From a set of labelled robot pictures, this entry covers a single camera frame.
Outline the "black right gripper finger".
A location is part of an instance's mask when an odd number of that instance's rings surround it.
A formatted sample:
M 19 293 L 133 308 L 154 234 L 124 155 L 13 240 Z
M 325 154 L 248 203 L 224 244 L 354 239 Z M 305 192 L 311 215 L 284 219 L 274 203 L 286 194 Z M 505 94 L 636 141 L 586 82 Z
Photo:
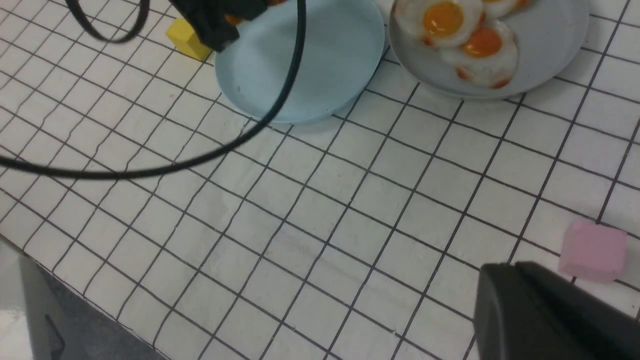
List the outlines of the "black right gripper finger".
M 473 328 L 480 360 L 637 360 L 639 324 L 535 262 L 487 263 Z

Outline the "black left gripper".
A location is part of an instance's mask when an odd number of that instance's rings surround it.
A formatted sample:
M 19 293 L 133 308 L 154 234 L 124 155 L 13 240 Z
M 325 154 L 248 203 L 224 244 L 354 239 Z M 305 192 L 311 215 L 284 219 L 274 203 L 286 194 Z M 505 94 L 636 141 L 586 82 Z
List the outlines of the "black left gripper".
M 174 0 L 173 6 L 201 43 L 221 53 L 240 37 L 238 25 L 253 21 L 283 0 Z

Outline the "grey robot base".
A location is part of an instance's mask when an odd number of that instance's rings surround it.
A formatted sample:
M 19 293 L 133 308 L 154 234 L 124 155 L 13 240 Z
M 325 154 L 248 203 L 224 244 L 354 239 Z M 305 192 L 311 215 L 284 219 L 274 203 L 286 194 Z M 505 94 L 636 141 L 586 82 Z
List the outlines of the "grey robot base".
M 161 360 L 148 344 L 0 242 L 3 360 Z

